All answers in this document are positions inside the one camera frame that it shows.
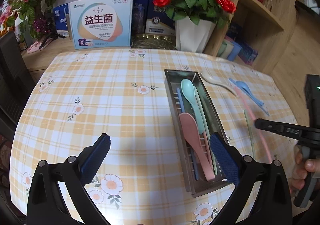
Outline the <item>person's right hand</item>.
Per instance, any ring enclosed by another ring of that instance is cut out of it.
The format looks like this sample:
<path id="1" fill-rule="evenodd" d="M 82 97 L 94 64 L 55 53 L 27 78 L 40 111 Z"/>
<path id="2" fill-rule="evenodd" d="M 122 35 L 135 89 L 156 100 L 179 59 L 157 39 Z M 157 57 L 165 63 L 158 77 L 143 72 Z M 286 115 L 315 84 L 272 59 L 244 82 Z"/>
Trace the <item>person's right hand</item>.
<path id="1" fill-rule="evenodd" d="M 299 146 L 294 147 L 295 166 L 292 176 L 289 178 L 290 194 L 295 196 L 296 192 L 304 187 L 308 172 L 319 172 L 319 159 L 303 160 Z"/>

